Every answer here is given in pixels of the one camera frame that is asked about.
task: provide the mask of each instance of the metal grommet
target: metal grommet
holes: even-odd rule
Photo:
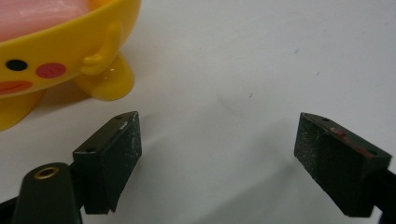
[[[58,167],[46,167],[35,173],[35,179],[48,179],[50,177],[55,176],[59,172]]]

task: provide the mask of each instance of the white surface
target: white surface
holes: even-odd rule
[[[396,155],[395,36],[394,0],[144,1],[122,49],[134,90],[109,103],[50,89],[0,133],[0,201],[137,110],[143,157],[117,213],[87,224],[376,223],[344,217],[293,147],[304,111]]]

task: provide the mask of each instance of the yellow toy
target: yellow toy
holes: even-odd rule
[[[45,89],[68,80],[96,99],[125,96],[134,75],[119,50],[140,3],[92,0],[95,9],[79,18],[0,42],[0,131],[28,115]]]

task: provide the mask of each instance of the pink cheek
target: pink cheek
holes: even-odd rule
[[[43,78],[59,77],[65,72],[66,67],[61,63],[45,63],[35,70],[35,73]]]

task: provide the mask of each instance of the black clamp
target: black clamp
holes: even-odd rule
[[[118,115],[73,152],[70,166],[27,174],[18,198],[0,204],[0,224],[80,224],[82,206],[87,214],[114,212],[141,155],[138,113]]]
[[[336,122],[302,113],[294,156],[349,217],[382,210],[380,223],[396,223],[396,175],[391,156]]]

